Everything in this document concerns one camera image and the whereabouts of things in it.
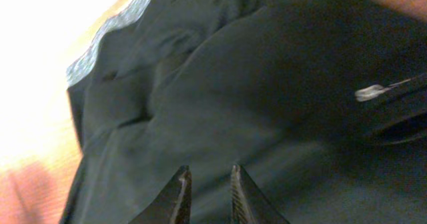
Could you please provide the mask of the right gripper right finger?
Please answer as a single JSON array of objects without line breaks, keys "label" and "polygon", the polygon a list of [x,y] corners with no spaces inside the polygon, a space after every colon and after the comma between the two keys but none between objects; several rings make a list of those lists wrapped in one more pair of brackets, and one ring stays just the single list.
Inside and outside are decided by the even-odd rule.
[{"label": "right gripper right finger", "polygon": [[268,201],[248,172],[234,165],[231,172],[232,223],[290,224]]}]

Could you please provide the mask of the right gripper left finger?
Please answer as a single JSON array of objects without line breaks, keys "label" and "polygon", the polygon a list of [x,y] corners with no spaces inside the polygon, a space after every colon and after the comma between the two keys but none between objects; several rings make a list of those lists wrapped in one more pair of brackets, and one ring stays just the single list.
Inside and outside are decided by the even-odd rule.
[{"label": "right gripper left finger", "polygon": [[191,171],[181,166],[157,197],[129,224],[189,224]]}]

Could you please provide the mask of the black t-shirt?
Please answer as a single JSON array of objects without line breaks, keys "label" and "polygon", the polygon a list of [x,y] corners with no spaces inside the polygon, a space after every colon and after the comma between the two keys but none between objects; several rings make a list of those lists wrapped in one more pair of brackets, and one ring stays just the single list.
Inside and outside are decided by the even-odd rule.
[{"label": "black t-shirt", "polygon": [[150,110],[80,147],[62,223],[129,223],[184,165],[189,223],[232,223],[234,165],[290,223],[426,222],[426,0],[266,0]]}]

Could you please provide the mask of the black shorts red waistband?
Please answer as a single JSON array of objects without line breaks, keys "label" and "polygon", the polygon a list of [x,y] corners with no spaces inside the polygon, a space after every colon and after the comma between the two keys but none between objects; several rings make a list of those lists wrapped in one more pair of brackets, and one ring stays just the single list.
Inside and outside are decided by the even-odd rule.
[{"label": "black shorts red waistband", "polygon": [[67,72],[80,147],[120,125],[148,119],[162,80],[200,45],[266,0],[134,0],[103,25]]}]

